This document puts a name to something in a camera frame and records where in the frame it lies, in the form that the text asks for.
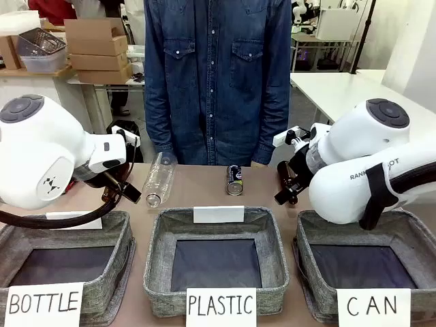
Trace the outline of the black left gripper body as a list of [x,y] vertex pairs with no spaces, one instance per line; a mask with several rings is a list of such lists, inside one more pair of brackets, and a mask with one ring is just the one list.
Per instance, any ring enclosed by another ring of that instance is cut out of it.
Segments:
[[94,177],[85,180],[84,183],[92,188],[107,187],[113,191],[119,190],[124,178],[129,172],[130,164],[128,162],[109,168],[96,174]]

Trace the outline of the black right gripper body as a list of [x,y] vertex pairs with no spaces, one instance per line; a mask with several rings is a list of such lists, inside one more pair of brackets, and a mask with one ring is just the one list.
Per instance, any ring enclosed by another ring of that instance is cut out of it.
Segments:
[[298,187],[308,187],[313,178],[313,173],[310,171],[306,161],[308,150],[308,148],[301,148],[296,151],[288,164],[294,173],[292,182],[297,184]]

